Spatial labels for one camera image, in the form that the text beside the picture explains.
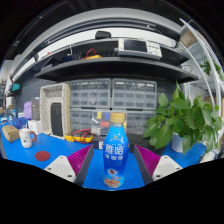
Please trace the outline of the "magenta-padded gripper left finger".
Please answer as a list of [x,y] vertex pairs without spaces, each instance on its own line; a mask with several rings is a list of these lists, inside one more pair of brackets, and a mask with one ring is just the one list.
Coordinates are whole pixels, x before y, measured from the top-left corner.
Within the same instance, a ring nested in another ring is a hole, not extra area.
[[60,155],[45,168],[45,171],[82,186],[93,154],[93,146],[85,146],[68,157]]

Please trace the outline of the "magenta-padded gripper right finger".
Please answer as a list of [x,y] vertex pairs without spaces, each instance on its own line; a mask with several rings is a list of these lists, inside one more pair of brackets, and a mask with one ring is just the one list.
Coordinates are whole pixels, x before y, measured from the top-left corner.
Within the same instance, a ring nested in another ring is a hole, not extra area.
[[182,169],[168,155],[159,156],[139,145],[134,146],[134,155],[145,185]]

